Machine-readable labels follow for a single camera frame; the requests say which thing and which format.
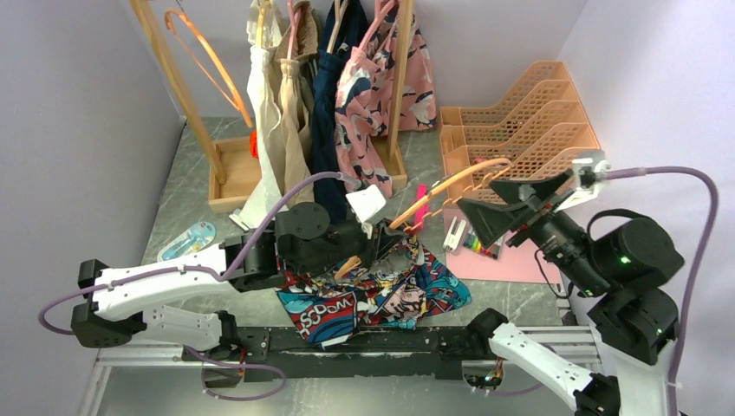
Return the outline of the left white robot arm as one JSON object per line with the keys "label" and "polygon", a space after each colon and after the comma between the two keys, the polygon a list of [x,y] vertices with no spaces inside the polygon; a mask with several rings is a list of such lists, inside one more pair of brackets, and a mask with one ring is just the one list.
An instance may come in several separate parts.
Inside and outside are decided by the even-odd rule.
{"label": "left white robot arm", "polygon": [[128,269],[87,260],[78,277],[85,301],[73,309],[71,333],[87,348],[117,347],[139,336],[208,351],[226,361],[242,343],[233,315],[167,311],[165,306],[206,294],[279,288],[287,276],[329,274],[351,256],[368,266],[404,237],[386,220],[363,224],[352,215],[331,224],[321,205],[304,202],[254,231],[172,260]]}

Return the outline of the comic print shorts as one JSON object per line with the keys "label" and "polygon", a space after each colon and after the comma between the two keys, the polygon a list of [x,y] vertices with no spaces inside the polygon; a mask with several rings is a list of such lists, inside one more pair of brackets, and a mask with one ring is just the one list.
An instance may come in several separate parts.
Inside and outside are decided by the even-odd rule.
{"label": "comic print shorts", "polygon": [[413,329],[425,317],[472,302],[469,288],[417,236],[342,279],[332,270],[314,278],[289,273],[276,295],[299,336],[322,349],[366,327]]}

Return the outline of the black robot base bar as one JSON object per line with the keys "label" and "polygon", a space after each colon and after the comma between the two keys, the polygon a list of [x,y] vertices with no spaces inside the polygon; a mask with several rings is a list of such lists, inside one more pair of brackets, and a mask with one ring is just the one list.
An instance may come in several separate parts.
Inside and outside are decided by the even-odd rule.
{"label": "black robot base bar", "polygon": [[240,327],[247,364],[269,365],[291,379],[432,375],[462,380],[464,363],[491,366],[496,355],[464,327],[367,328],[325,349],[292,327]]}

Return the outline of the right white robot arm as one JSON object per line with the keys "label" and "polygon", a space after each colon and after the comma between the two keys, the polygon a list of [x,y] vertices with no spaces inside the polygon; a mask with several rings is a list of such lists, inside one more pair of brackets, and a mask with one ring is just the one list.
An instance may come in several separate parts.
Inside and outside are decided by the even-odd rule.
{"label": "right white robot arm", "polygon": [[480,240],[506,237],[510,247],[533,243],[579,290],[595,300],[589,318],[616,366],[605,375],[580,366],[532,340],[495,309],[477,315],[467,345],[479,359],[493,354],[532,375],[577,415],[675,415],[667,374],[680,332],[676,302],[663,291],[684,260],[673,240],[650,217],[618,209],[623,225],[592,238],[565,211],[574,197],[563,185],[589,189],[592,173],[566,171],[541,180],[499,180],[500,204],[458,202]]}

